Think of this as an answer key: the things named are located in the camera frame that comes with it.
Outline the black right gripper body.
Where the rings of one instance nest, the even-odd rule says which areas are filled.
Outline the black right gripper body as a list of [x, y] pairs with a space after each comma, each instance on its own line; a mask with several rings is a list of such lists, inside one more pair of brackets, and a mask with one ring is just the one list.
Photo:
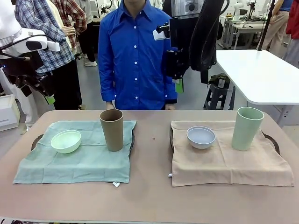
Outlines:
[[187, 70], [187, 56], [181, 50], [166, 52], [166, 75], [172, 79], [182, 79]]

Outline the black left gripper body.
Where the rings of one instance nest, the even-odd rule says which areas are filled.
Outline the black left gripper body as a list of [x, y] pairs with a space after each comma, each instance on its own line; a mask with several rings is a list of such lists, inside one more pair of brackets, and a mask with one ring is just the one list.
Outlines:
[[33, 75], [23, 75], [22, 83], [25, 85], [22, 92], [26, 97], [32, 93], [31, 88], [40, 92], [45, 97], [50, 97], [56, 92], [52, 72], [43, 75], [37, 73]]

